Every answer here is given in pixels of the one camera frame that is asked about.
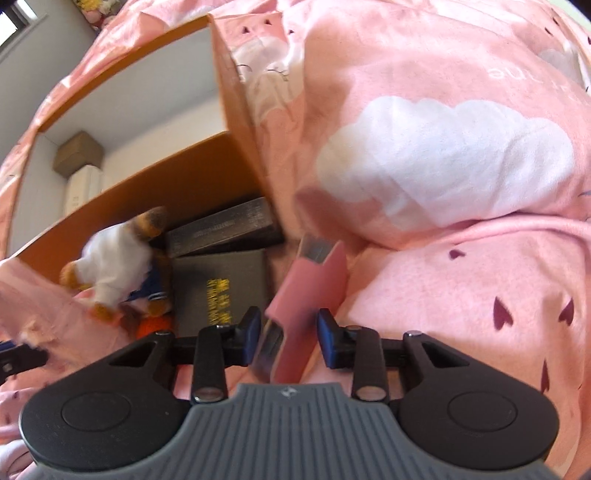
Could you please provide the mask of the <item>brown small cardboard box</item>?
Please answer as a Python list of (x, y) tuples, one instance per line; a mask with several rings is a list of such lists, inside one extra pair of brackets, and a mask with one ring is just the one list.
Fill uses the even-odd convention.
[(104, 148), (90, 134), (79, 131), (56, 151), (53, 170), (68, 179), (86, 165), (101, 168)]

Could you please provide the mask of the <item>orange cardboard box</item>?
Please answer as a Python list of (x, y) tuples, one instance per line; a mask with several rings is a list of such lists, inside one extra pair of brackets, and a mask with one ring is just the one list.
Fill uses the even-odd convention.
[[(65, 214), (53, 160), (79, 132), (103, 147), (102, 190)], [(55, 280), (94, 232), (150, 207), (179, 225), (269, 194), (238, 68), (202, 16), (109, 65), (5, 161), (1, 254)]]

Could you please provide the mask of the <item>window with dark frame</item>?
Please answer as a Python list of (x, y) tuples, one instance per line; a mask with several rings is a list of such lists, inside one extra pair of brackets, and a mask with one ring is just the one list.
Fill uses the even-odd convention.
[(7, 50), (43, 18), (26, 0), (1, 1), (1, 51)]

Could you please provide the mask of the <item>hanging plush toy organizer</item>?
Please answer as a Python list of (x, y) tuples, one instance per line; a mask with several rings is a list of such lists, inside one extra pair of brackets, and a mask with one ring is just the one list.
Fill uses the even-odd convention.
[(99, 32), (114, 19), (126, 0), (74, 0), (73, 3), (92, 29)]

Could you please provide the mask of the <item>dark patterned card box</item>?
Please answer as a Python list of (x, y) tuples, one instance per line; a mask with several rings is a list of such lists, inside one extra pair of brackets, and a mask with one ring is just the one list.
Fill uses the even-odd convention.
[(167, 233), (171, 258), (263, 249), (283, 243), (283, 230), (264, 197), (193, 220)]

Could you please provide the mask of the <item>black box gold lettering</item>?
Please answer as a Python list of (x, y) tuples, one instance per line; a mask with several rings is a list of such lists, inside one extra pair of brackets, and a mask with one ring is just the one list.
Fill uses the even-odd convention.
[(250, 250), (171, 261), (174, 315), (179, 337), (211, 325), (233, 325), (252, 306), (266, 310), (271, 298), (266, 251)]

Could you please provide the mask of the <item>pink patterned duvet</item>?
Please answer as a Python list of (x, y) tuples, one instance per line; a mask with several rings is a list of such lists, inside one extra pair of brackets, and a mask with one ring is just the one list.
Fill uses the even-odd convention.
[(339, 316), (417, 327), (557, 407), (590, 474), (590, 98), (534, 1), (215, 5), (280, 213), (353, 243)]

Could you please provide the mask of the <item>white small box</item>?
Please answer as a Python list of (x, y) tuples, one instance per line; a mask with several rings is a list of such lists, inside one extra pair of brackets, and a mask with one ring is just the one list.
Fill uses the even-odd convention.
[(68, 179), (64, 196), (63, 216), (86, 204), (102, 190), (102, 171), (93, 165), (85, 165)]

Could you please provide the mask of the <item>brown plush toy blue outfit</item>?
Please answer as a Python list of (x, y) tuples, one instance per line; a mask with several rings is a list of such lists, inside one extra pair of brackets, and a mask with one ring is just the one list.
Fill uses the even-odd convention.
[(61, 269), (59, 284), (72, 292), (90, 289), (96, 320), (113, 323), (132, 315), (138, 338), (172, 330), (170, 261), (152, 245), (166, 225), (167, 210), (158, 206), (98, 231), (79, 258)]

